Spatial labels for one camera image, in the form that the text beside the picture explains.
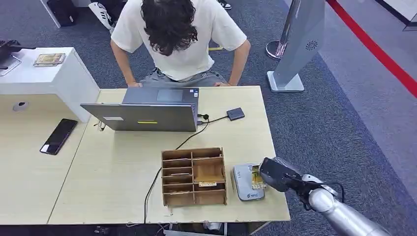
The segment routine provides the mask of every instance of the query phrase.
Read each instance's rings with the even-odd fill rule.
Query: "red stripe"
[[[417,97],[417,82],[405,72],[392,58],[376,44],[369,35],[351,18],[336,0],[328,0],[329,5],[351,29],[368,50],[410,91]]]

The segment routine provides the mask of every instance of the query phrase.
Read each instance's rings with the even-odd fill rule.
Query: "cardboard organizer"
[[[223,149],[163,151],[162,194],[165,206],[226,204]]]

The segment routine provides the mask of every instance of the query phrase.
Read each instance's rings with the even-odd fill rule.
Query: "smartphone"
[[[52,134],[41,147],[40,152],[50,155],[56,155],[64,145],[66,139],[74,130],[78,121],[72,119],[62,119]]]

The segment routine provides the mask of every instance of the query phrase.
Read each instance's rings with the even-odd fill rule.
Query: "sneaker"
[[[227,2],[226,2],[226,0],[217,0],[219,3],[220,3],[220,5],[222,5],[222,7],[225,9],[225,10],[232,10],[232,6],[230,6],[230,4],[228,4]]]

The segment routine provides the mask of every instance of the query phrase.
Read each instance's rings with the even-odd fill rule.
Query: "robotic arm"
[[[311,175],[300,175],[282,159],[265,158],[259,169],[262,179],[279,192],[293,189],[304,209],[319,212],[341,236],[390,236],[379,224],[367,219],[352,207],[344,204],[345,193],[338,182],[322,182]],[[341,202],[338,193],[329,185],[341,187]]]

